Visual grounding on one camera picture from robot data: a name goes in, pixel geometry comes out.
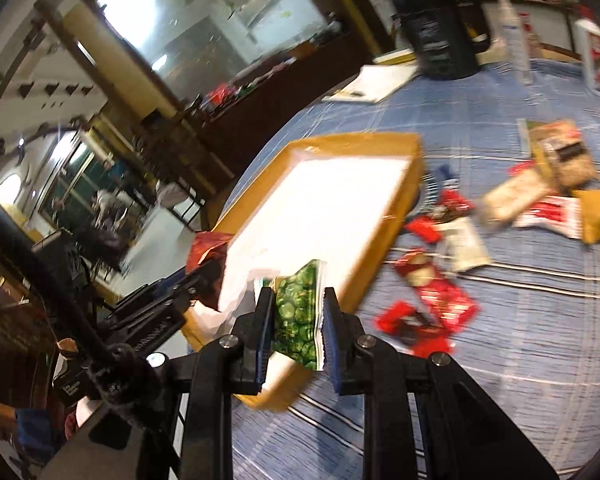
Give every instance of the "black jug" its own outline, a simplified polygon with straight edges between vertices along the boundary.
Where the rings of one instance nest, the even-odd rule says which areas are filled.
[[[416,55],[420,73],[460,79],[480,70],[476,54],[491,33],[480,0],[389,0]]]

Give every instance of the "white packet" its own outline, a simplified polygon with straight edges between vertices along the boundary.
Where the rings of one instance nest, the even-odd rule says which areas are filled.
[[[436,229],[445,237],[445,253],[453,257],[451,270],[466,270],[489,265],[491,258],[471,219],[464,216],[445,224],[436,224]]]
[[[520,214],[513,227],[546,227],[566,236],[582,240],[580,199],[572,196],[545,196]]]

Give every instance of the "clear bottle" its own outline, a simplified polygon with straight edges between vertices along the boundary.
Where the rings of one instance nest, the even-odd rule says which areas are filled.
[[[589,90],[600,96],[600,27],[591,11],[580,7],[582,17],[576,21],[576,38],[582,51],[584,80]]]
[[[529,56],[529,42],[522,25],[522,20],[513,9],[510,0],[498,0],[500,4],[500,20],[507,42],[510,62],[516,69],[518,80],[523,85],[530,85],[533,81]]]

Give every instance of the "blue tablecloth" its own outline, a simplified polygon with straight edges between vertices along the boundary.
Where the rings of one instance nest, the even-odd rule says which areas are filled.
[[[228,204],[289,141],[336,132],[417,132],[428,167],[448,162],[475,199],[525,159],[519,119],[572,118],[600,173],[600,98],[579,69],[538,61],[535,83],[523,87],[508,68],[448,82],[419,77],[379,105],[308,107],[267,143]],[[482,311],[454,337],[454,356],[566,478],[600,446],[600,244],[589,249],[540,229],[483,236],[494,265],[459,278]],[[395,300],[419,304],[390,262],[420,244],[401,235],[387,254],[358,311],[367,332]],[[362,426],[362,397],[338,398],[324,376],[285,413],[237,406],[235,477],[361,478]]]

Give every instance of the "paper sheet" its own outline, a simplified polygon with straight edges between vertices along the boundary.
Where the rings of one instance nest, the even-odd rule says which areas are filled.
[[[408,65],[365,65],[360,75],[342,90],[323,101],[346,101],[356,103],[378,103],[416,76],[418,66]]]

